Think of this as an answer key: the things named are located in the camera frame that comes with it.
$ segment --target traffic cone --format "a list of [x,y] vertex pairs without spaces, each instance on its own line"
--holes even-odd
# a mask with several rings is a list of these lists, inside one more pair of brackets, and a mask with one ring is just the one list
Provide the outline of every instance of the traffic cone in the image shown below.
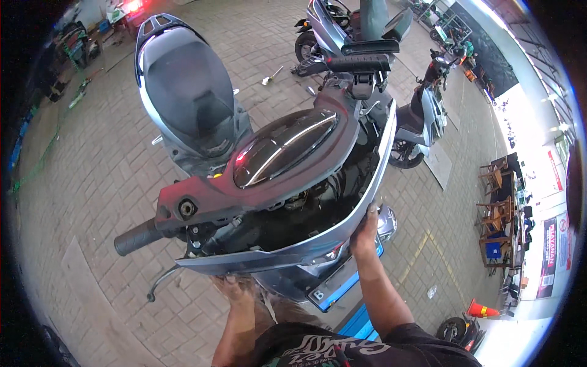
[[500,312],[496,309],[487,308],[483,305],[476,303],[475,298],[473,298],[471,304],[469,305],[469,309],[467,310],[467,315],[471,315],[473,317],[487,318],[490,316],[499,316]]

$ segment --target handlebar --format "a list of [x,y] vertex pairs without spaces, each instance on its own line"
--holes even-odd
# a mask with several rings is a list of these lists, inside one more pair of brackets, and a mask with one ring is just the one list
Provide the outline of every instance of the handlebar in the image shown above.
[[329,58],[326,66],[335,73],[342,72],[388,72],[389,57],[382,54],[377,55],[351,55],[339,58]]
[[114,239],[114,249],[120,256],[126,256],[141,247],[162,239],[163,233],[155,228],[155,218],[151,218],[126,231]]

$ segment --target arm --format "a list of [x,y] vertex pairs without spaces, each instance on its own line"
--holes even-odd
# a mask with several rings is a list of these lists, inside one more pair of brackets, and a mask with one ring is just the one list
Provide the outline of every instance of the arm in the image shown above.
[[212,282],[230,302],[226,327],[214,352],[212,366],[243,365],[255,348],[255,298],[252,287],[236,282],[234,277],[212,277]]
[[377,207],[369,205],[365,218],[351,238],[351,251],[357,261],[367,313],[374,329],[383,338],[394,327],[414,322],[414,316],[393,288],[375,251],[377,218]]

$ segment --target brick paving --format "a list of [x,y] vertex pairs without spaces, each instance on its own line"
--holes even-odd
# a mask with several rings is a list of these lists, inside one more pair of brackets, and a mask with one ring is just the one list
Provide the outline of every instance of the brick paving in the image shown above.
[[[195,26],[218,53],[256,130],[312,106],[303,87],[317,82],[286,71],[296,60],[293,24],[305,16],[306,6],[305,0],[202,0],[171,13]],[[417,27],[412,32],[422,33]],[[430,40],[413,42],[427,50]],[[409,59],[402,62],[400,55],[390,75],[400,102],[414,88],[410,70],[428,62],[412,65]],[[262,86],[261,79],[281,65],[286,70]],[[454,74],[458,82],[462,73]],[[417,322],[430,332],[443,319],[460,315],[472,297],[489,306],[497,302],[498,278],[488,278],[481,265],[474,204],[483,199],[477,167],[502,156],[505,147],[481,93],[468,82],[461,85],[445,96],[460,106],[461,122],[458,130],[449,124],[440,141],[453,162],[447,190],[425,164],[412,170],[389,167],[380,190],[399,222],[382,261]],[[86,307],[60,267],[76,237],[112,308],[155,358],[169,367],[209,366],[229,306],[208,278],[181,270],[159,286],[156,302],[146,300],[151,283],[183,256],[182,243],[163,239],[123,258],[113,248],[115,236],[153,215],[162,187],[185,178],[160,146],[150,144],[158,131],[139,99],[132,57],[97,74],[87,95],[67,113],[66,100],[60,102],[60,139],[41,172],[18,194],[16,258],[34,310],[81,365],[127,365],[112,340],[92,331]],[[38,159],[32,151],[25,142],[21,161],[27,166]],[[432,285],[437,292],[428,299]]]

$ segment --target black t-shirt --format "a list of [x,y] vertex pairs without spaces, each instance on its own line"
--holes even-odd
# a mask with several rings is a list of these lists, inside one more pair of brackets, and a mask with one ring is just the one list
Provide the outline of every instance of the black t-shirt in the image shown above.
[[[395,327],[382,343],[338,335],[316,326],[277,324],[255,343],[259,367],[480,367],[462,347],[441,341],[416,324]],[[336,353],[334,345],[340,350]]]

